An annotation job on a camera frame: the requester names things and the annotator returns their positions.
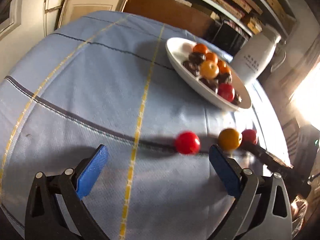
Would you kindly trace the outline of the brown wooden cabinet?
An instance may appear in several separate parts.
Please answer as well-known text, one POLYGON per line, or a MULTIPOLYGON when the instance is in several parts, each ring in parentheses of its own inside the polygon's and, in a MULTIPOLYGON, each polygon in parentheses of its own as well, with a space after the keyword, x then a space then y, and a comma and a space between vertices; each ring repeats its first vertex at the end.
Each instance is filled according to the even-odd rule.
POLYGON ((201 38, 213 38, 219 25, 203 12, 175 0, 128 0, 124 12, 187 30, 201 38))

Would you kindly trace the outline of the small red tomato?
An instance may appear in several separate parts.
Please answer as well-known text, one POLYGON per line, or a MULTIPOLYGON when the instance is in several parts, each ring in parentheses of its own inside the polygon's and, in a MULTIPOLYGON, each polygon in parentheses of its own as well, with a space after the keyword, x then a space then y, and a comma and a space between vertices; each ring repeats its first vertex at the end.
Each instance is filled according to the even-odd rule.
POLYGON ((197 154, 201 148, 199 137, 191 131, 181 132, 175 139, 175 149, 178 153, 197 154))

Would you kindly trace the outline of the window frame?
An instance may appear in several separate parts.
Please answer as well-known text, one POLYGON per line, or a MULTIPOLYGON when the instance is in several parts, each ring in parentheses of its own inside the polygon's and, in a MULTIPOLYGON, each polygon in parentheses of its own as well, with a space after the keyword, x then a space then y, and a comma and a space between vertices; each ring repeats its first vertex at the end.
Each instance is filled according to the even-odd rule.
POLYGON ((9 7, 9 18, 1 23, 0 40, 19 27, 22 23, 23 0, 12 0, 9 7))

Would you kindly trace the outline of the dark brown chestnut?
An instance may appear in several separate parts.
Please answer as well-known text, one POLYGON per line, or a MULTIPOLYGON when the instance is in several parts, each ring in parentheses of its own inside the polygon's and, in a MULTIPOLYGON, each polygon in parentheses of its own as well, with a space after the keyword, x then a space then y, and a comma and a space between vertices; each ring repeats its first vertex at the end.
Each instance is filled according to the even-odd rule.
POLYGON ((202 82, 209 89, 211 89, 215 94, 218 93, 219 82, 216 79, 209 80, 209 79, 201 78, 199 79, 199 81, 202 82))

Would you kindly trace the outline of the orange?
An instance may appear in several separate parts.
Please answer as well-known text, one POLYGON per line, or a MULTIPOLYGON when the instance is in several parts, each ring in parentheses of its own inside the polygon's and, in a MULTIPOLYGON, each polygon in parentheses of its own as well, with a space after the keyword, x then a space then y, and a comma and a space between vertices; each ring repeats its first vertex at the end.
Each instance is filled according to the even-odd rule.
POLYGON ((225 68, 226 67, 225 61, 222 61, 222 60, 218 60, 217 65, 218 65, 219 68, 225 68))

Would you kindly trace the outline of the pale yellow fruit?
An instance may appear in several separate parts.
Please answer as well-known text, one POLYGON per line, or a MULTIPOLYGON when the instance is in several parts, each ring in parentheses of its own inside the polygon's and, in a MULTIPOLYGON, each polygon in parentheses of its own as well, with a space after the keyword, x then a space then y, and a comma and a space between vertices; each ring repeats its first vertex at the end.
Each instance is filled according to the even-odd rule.
POLYGON ((242 142, 242 134, 236 129, 227 128, 220 132, 217 144, 223 151, 236 150, 242 142))

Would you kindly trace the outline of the blue checked tablecloth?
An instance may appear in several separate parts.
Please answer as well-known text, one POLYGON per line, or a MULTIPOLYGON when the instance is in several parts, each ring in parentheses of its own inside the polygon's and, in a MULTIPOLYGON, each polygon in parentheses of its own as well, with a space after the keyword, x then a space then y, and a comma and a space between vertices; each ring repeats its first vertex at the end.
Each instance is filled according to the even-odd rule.
POLYGON ((174 71, 169 38, 191 33, 136 15, 100 11, 48 35, 1 82, 1 208, 24 235, 37 172, 75 167, 104 144, 109 159, 84 204, 111 239, 206 239, 231 207, 207 151, 225 128, 257 129, 261 146, 288 161, 265 92, 226 113, 174 71), (181 154, 176 137, 200 139, 181 154))

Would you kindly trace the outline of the yellow orange kumquat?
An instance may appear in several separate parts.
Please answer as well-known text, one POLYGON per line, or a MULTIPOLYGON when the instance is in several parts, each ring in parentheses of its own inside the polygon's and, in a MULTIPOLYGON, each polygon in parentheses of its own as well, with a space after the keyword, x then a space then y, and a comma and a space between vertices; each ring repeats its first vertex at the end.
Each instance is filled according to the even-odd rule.
POLYGON ((204 61, 200 65, 200 75, 205 79, 214 79, 219 72, 219 67, 213 61, 204 61))

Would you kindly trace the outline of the orange tangerine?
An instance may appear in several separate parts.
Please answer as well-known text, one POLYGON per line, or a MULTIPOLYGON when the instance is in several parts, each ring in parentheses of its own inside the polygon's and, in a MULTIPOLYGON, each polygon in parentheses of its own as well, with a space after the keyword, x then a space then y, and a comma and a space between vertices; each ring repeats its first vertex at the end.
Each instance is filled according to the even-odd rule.
POLYGON ((231 70, 228 66, 219 67, 220 75, 229 74, 231 75, 231 70))
POLYGON ((215 53, 208 52, 206 53, 206 60, 213 61, 215 64, 217 64, 219 61, 219 58, 215 53))
POLYGON ((204 44, 201 44, 201 43, 197 43, 197 44, 193 47, 193 53, 207 54, 208 51, 209 51, 209 50, 208 50, 207 46, 205 46, 204 44))

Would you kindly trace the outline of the red plum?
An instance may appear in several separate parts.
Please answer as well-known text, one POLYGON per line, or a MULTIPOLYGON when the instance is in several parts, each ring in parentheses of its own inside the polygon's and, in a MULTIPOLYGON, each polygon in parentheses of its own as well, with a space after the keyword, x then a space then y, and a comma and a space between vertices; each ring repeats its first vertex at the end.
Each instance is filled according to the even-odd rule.
POLYGON ((245 129, 244 131, 242 131, 242 144, 244 142, 249 142, 252 143, 254 145, 257 144, 258 142, 258 136, 257 136, 257 132, 253 129, 245 129))
POLYGON ((228 102, 232 102, 235 97, 235 90, 232 85, 228 83, 221 83, 219 84, 217 94, 228 102))

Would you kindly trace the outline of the white thermos jug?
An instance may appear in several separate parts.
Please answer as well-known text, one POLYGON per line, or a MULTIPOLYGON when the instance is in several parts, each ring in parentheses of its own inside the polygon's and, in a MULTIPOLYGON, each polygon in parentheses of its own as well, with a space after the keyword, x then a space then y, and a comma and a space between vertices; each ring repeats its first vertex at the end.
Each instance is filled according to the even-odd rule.
POLYGON ((231 61, 231 67, 244 85, 257 79, 265 70, 280 40, 280 33, 267 24, 260 33, 252 36, 236 53, 231 61))

